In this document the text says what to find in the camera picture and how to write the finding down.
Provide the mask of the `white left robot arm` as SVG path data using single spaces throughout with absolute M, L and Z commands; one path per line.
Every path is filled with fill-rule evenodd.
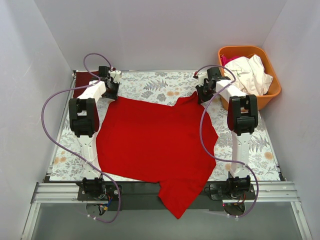
M 107 190 L 98 161 L 96 147 L 100 119 L 97 103 L 101 98 L 114 101 L 118 91 L 122 72 L 107 66 L 98 68 L 98 75 L 91 78 L 84 92 L 68 102 L 69 125 L 80 145 L 84 162 L 84 173 L 81 186 L 86 195 L 95 200 L 110 200 L 112 192 Z

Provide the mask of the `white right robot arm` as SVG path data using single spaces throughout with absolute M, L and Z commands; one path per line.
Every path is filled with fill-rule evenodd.
M 249 143 L 258 126 L 258 101 L 254 94 L 245 94 L 234 85 L 235 75 L 222 76 L 221 68 L 220 65 L 207 65 L 206 73 L 196 71 L 193 75 L 198 80 L 199 104 L 210 104 L 217 96 L 227 101 L 227 126 L 232 136 L 227 180 L 211 184 L 207 190 L 212 200 L 231 199 L 241 203 L 246 197 L 255 195 L 251 184 L 253 172 L 249 167 Z

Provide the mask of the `bright red t shirt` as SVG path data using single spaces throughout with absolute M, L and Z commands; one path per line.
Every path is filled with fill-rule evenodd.
M 159 183 L 158 197 L 180 218 L 211 176 L 218 135 L 196 93 L 175 105 L 119 97 L 96 138 L 101 170 Z

